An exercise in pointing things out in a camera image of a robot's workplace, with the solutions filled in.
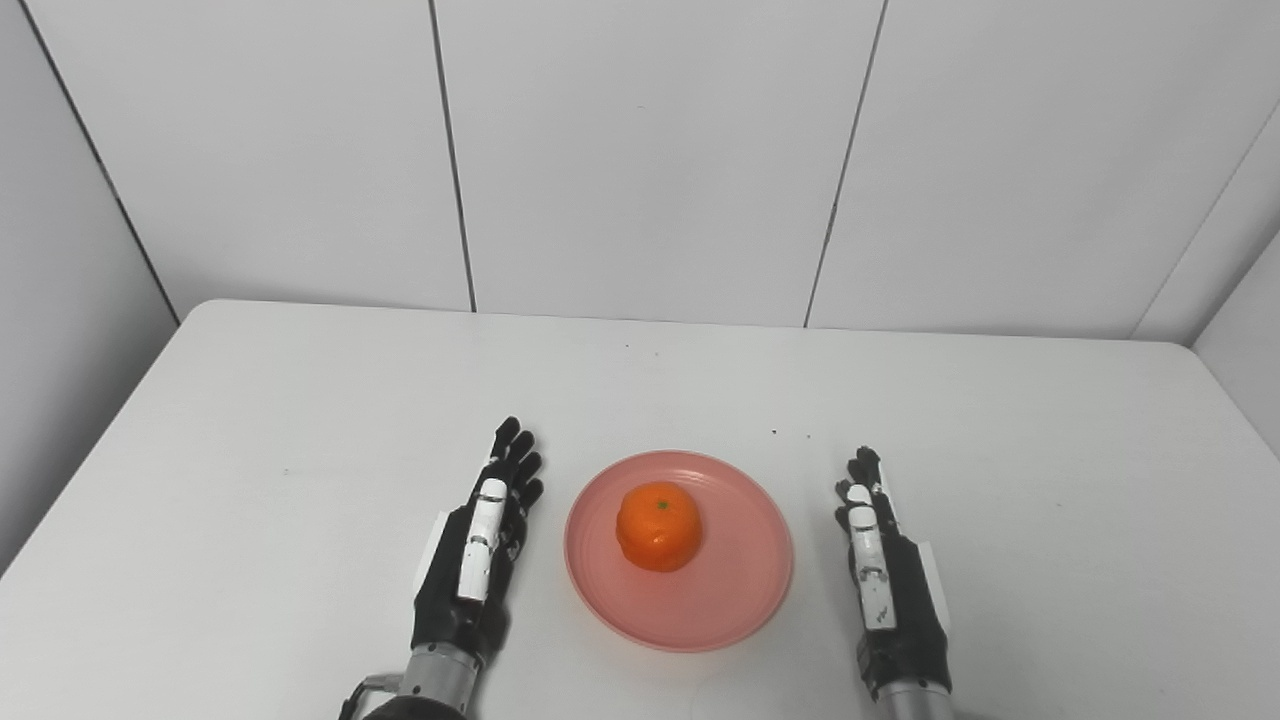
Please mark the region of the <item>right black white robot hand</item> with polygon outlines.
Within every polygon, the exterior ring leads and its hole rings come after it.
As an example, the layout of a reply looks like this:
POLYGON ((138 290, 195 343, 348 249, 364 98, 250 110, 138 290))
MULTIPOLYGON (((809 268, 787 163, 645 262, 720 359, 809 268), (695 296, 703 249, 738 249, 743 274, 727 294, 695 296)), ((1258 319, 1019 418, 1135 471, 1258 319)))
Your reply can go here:
POLYGON ((835 492, 863 626, 863 684, 888 719, 952 719, 948 611, 932 548, 902 532, 873 448, 858 448, 835 492))

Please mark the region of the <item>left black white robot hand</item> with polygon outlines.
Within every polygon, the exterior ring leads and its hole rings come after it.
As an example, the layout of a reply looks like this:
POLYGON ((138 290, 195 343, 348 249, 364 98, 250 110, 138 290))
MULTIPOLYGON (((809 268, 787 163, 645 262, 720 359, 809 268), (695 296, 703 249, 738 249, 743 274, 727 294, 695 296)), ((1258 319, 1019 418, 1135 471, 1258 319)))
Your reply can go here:
POLYGON ((541 455, 518 418, 497 429, 467 501, 440 523, 413 601, 411 647, 449 644, 485 667, 506 642, 515 564, 529 538, 529 514, 543 495, 541 455))

